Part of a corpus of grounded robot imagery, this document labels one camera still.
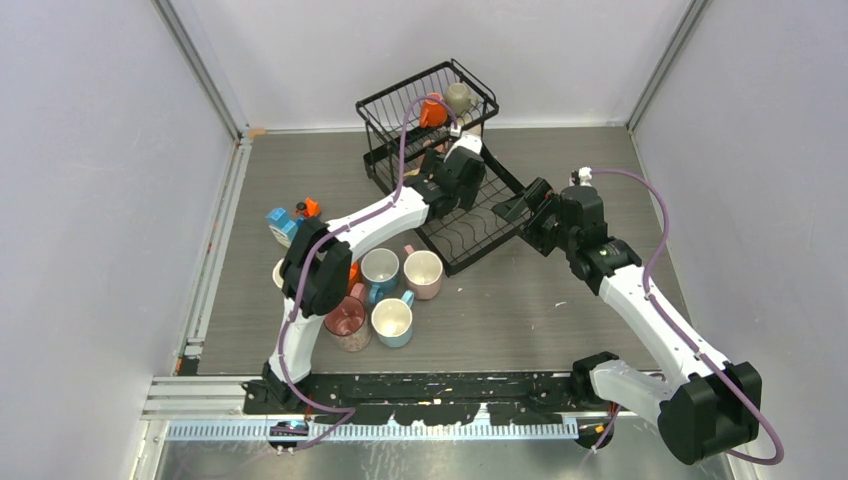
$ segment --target white cable carrier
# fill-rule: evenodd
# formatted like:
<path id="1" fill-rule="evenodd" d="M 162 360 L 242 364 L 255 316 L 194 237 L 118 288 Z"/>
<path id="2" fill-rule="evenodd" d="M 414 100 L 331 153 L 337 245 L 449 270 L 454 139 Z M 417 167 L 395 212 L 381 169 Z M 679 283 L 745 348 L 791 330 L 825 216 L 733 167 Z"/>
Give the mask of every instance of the white cable carrier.
<path id="1" fill-rule="evenodd" d="M 168 426 L 166 440 L 173 441 L 260 441 L 311 440 L 331 425 L 309 422 L 305 436 L 271 436 L 279 420 L 174 420 Z M 342 425 L 323 439 L 324 442 L 415 441 L 415 440 L 574 440 L 578 437 L 577 419 L 563 417 L 562 423 L 543 425 L 491 425 L 489 418 L 477 418 L 465 425 L 427 426 L 421 421 L 399 425 Z"/>

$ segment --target pink mug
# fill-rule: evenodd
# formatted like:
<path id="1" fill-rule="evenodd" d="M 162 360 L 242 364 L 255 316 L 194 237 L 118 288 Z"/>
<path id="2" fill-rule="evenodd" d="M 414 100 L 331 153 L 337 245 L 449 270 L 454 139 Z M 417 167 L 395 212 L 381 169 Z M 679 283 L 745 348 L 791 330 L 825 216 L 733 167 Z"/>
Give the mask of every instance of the pink mug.
<path id="1" fill-rule="evenodd" d="M 415 251 L 412 245 L 404 247 L 406 261 L 403 262 L 403 276 L 406 284 L 419 300 L 429 300 L 442 288 L 445 268 L 442 260 L 429 250 Z"/>
<path id="2" fill-rule="evenodd" d="M 365 312 L 365 285 L 357 283 L 350 295 L 324 318 L 324 327 L 342 350 L 358 352 L 371 341 L 371 328 Z"/>

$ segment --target gray table surface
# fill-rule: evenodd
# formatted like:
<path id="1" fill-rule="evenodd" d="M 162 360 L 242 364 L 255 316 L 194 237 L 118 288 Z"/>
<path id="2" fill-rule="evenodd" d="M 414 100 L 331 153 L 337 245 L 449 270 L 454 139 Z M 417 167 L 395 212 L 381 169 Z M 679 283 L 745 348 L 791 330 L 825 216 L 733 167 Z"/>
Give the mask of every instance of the gray table surface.
<path id="1" fill-rule="evenodd" d="M 484 140 L 520 181 L 546 178 L 567 185 L 581 166 L 640 167 L 623 128 L 488 130 Z M 199 373 L 255 374 L 268 359 L 282 320 L 282 295 L 271 269 L 285 255 L 265 215 L 318 200 L 323 218 L 348 215 L 380 199 L 365 175 L 363 133 L 277 134 L 256 138 L 223 264 Z M 594 182 L 613 236 L 647 260 L 660 238 L 654 208 L 638 183 L 617 176 Z M 386 242 L 402 257 L 413 232 Z M 654 278 L 683 311 L 667 255 Z M 570 370 L 572 362 L 609 350 L 632 366 L 656 362 L 627 324 L 569 271 L 564 253 L 542 257 L 513 238 L 460 274 L 447 278 L 430 301 L 413 306 L 414 334 L 401 349 L 376 337 L 364 350 L 340 350 L 322 331 L 313 354 L 316 373 Z"/>

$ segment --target teal mug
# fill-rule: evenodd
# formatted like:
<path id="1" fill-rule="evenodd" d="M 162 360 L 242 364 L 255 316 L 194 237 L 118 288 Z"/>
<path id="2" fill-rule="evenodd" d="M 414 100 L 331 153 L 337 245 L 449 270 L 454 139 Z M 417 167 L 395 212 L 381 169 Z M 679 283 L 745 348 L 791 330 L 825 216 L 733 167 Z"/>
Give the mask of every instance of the teal mug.
<path id="1" fill-rule="evenodd" d="M 400 348 L 412 338 L 412 302 L 415 294 L 411 290 L 401 298 L 386 298 L 371 312 L 371 325 L 384 345 Z"/>

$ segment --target orange mug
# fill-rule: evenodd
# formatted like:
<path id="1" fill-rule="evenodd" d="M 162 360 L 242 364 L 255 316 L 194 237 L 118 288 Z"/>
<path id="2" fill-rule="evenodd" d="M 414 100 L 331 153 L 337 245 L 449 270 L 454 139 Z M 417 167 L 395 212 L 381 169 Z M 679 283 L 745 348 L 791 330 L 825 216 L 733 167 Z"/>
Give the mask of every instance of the orange mug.
<path id="1" fill-rule="evenodd" d="M 436 92 L 427 94 L 428 97 L 433 97 L 438 100 L 442 99 L 441 94 Z M 424 105 L 421 106 L 421 116 L 418 119 L 420 127 L 441 127 L 448 120 L 448 111 L 439 102 L 434 100 L 424 100 Z"/>

